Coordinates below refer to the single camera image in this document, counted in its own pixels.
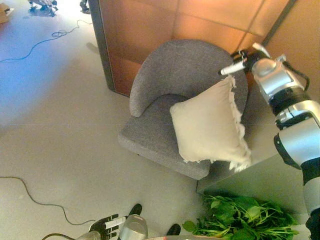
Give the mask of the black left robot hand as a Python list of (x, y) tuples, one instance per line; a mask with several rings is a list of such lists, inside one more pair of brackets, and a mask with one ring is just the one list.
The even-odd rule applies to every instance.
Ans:
[(93, 223), (89, 228), (89, 232), (93, 233), (94, 240), (110, 240), (117, 235), (115, 231), (119, 229), (119, 226), (126, 219), (127, 216), (119, 216), (118, 213), (107, 216)]

